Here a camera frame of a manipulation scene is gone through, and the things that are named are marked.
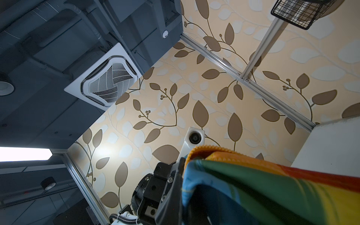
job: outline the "camera lens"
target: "camera lens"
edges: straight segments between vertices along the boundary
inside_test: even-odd
[[[189,140],[192,144],[199,144],[201,142],[201,136],[199,133],[192,133],[190,134]]]

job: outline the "colorful cloth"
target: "colorful cloth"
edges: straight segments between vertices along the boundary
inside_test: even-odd
[[[290,168],[220,147],[189,153],[185,212],[194,192],[213,225],[360,224],[360,178]]]

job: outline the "black wire mesh basket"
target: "black wire mesh basket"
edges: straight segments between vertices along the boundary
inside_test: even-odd
[[[336,1],[337,0],[277,0],[271,10],[271,14],[290,24],[307,30],[317,19],[329,14],[327,11],[333,11],[329,10],[329,8]]]

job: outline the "ceiling air conditioner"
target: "ceiling air conditioner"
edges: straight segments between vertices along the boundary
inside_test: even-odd
[[[64,91],[106,111],[139,77],[135,63],[117,43]]]

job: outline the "fluorescent light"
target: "fluorescent light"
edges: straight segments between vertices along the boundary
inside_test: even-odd
[[[0,162],[48,160],[52,155],[48,148],[0,147]]]

